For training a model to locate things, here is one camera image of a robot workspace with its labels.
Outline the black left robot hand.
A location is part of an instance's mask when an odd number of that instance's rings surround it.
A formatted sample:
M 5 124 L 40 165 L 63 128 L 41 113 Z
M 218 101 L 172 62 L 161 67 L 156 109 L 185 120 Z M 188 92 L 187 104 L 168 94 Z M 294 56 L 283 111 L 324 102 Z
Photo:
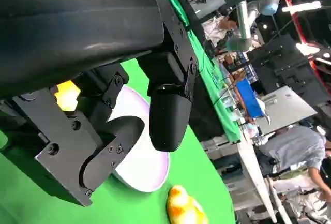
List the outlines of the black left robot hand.
M 135 58 L 149 78 L 149 136 L 180 146 L 198 60 L 171 0 L 1 0 L 1 131 L 49 195 L 91 205 L 145 124 L 110 116 Z

